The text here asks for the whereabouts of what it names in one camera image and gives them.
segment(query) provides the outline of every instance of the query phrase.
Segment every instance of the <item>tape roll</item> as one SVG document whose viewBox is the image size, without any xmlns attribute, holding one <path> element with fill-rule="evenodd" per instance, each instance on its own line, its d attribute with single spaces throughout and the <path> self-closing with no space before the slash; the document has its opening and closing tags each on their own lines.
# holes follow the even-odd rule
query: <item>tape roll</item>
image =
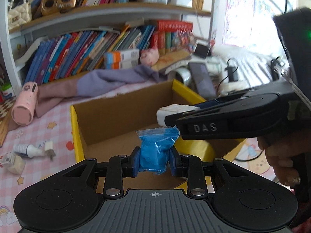
<svg viewBox="0 0 311 233">
<path fill-rule="evenodd" d="M 190 71 L 185 67 L 179 67 L 168 74 L 168 79 L 176 79 L 185 86 L 189 86 L 192 77 Z"/>
</svg>

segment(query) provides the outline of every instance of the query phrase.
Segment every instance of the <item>purple blanket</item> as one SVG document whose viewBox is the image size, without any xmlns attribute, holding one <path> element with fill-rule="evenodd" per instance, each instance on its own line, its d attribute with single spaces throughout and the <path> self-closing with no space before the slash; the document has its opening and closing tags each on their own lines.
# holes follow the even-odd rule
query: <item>purple blanket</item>
<svg viewBox="0 0 311 233">
<path fill-rule="evenodd" d="M 39 86 L 38 101 L 35 108 L 37 117 L 43 116 L 63 99 L 70 97 L 95 97 L 117 89 L 125 84 L 143 83 L 153 78 L 156 82 L 165 78 L 149 66 L 138 65 L 124 70 L 93 70 L 80 78 L 63 80 Z M 10 120 L 9 130 L 18 127 Z"/>
</svg>

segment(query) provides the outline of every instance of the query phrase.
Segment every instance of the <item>rainbow print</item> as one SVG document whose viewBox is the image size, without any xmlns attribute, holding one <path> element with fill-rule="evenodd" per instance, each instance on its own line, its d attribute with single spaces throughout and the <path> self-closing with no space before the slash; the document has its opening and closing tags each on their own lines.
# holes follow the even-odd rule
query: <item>rainbow print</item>
<svg viewBox="0 0 311 233">
<path fill-rule="evenodd" d="M 0 216 L 5 213 L 7 215 L 7 213 L 9 213 L 10 210 L 7 206 L 0 206 Z"/>
</svg>

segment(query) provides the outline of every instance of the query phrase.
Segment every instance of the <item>blue plastic bag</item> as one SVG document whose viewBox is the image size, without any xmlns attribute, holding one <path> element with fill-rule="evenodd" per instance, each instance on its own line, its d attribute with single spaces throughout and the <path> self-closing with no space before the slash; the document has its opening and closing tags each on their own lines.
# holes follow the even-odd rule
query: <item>blue plastic bag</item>
<svg viewBox="0 0 311 233">
<path fill-rule="evenodd" d="M 169 160 L 168 150 L 179 137 L 177 127 L 139 130 L 136 133 L 142 140 L 139 171 L 164 173 Z"/>
</svg>

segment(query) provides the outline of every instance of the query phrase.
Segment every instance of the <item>human hand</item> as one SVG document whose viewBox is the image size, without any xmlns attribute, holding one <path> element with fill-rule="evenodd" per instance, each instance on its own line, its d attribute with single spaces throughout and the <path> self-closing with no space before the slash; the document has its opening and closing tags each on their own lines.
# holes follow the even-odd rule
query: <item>human hand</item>
<svg viewBox="0 0 311 233">
<path fill-rule="evenodd" d="M 259 148 L 265 150 L 266 159 L 279 181 L 286 186 L 300 184 L 299 173 L 293 168 L 291 157 L 311 152 L 311 129 L 293 132 L 271 146 L 263 137 L 258 137 L 257 141 Z"/>
</svg>

